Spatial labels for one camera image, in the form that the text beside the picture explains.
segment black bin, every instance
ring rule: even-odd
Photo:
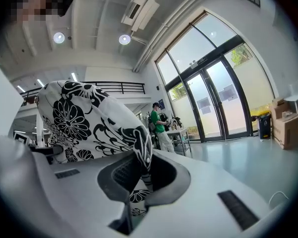
[[[258,136],[260,139],[270,138],[270,113],[261,116],[256,116]]]

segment table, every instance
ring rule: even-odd
[[[180,129],[176,129],[176,130],[169,130],[169,131],[166,131],[166,133],[169,137],[176,136],[176,137],[180,138],[180,139],[172,140],[175,152],[183,152],[183,155],[185,155],[186,150],[188,150],[190,148],[190,152],[192,153],[190,139],[189,139],[188,131],[187,131],[186,128],[180,128]],[[182,140],[182,135],[184,135],[184,134],[186,134],[186,139]],[[178,146],[174,145],[175,142],[178,143],[178,144],[181,143],[182,150],[181,150],[181,148],[179,149]]]

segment pipe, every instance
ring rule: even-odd
[[[146,46],[144,52],[138,59],[133,72],[138,72],[140,70],[141,65],[144,63],[144,57],[146,56],[146,53],[148,50],[150,50],[150,53],[153,50],[153,46],[158,42],[160,37],[166,32],[167,29],[169,29],[170,25],[187,9],[189,8],[196,0],[185,0],[182,2],[178,8],[173,11],[173,13],[162,23],[162,26],[158,29],[154,37],[150,40],[148,45]]]

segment floor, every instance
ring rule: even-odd
[[[257,191],[267,202],[277,192],[290,199],[298,189],[298,148],[283,150],[270,139],[246,137],[221,142],[192,143],[192,158],[219,166]],[[284,202],[276,195],[271,207]]]

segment white cable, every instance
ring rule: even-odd
[[[272,197],[269,199],[269,202],[268,202],[268,205],[269,205],[269,206],[270,206],[270,202],[272,201],[272,199],[274,198],[274,196],[277,195],[278,193],[284,195],[284,197],[285,197],[286,199],[289,199],[289,198],[285,195],[285,193],[283,193],[282,191],[277,191],[277,192],[275,192],[275,193],[272,195]]]

